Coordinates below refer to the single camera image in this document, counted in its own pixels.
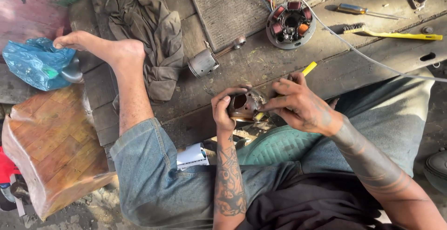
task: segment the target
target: tattooed arm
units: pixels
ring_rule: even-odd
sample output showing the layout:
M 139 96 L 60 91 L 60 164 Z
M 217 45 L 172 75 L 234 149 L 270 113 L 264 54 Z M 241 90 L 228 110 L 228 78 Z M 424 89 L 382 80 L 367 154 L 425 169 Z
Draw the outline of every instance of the tattooed arm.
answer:
M 310 91 L 303 74 L 280 79 L 272 88 L 284 96 L 271 99 L 260 111 L 272 110 L 295 129 L 331 138 L 394 224 L 408 230 L 447 229 L 427 193 L 358 132 L 347 117 Z
M 214 230 L 233 230 L 244 219 L 246 199 L 242 175 L 233 143 L 236 122 L 228 117 L 230 96 L 247 92 L 250 86 L 230 88 L 216 95 L 211 104 L 217 125 L 217 173 L 214 192 Z

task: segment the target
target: blue plastic bag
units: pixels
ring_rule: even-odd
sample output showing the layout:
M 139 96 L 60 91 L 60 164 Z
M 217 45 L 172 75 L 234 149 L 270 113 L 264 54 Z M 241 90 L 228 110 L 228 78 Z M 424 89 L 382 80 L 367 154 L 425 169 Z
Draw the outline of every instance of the blue plastic bag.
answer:
M 25 44 L 9 41 L 3 58 L 9 71 L 29 85 L 44 91 L 70 85 L 59 73 L 70 64 L 74 49 L 56 49 L 47 38 L 28 39 Z

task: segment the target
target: forearm tattoo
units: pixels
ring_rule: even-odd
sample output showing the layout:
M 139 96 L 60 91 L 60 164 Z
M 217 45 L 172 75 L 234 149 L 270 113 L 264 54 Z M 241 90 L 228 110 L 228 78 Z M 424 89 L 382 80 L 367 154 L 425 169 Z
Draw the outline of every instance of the forearm tattoo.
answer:
M 220 144 L 217 145 L 214 203 L 214 212 L 225 216 L 235 216 L 247 211 L 242 175 L 234 147 L 222 148 Z
M 343 116 L 343 126 L 330 137 L 370 192 L 394 194 L 407 188 L 412 179 L 380 149 L 358 132 Z

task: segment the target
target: bolt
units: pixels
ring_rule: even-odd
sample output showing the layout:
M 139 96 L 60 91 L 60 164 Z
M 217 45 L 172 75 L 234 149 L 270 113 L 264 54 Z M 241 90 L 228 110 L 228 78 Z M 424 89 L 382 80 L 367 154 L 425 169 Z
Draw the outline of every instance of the bolt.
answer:
M 433 33 L 433 27 L 431 26 L 425 26 L 422 28 L 422 33 L 423 34 L 430 34 Z

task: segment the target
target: green mat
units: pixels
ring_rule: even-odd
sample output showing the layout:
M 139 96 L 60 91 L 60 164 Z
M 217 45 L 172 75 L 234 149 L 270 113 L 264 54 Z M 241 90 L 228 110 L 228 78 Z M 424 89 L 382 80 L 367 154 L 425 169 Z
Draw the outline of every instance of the green mat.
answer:
M 273 129 L 237 150 L 240 165 L 270 165 L 300 160 L 321 134 L 295 130 L 289 125 Z

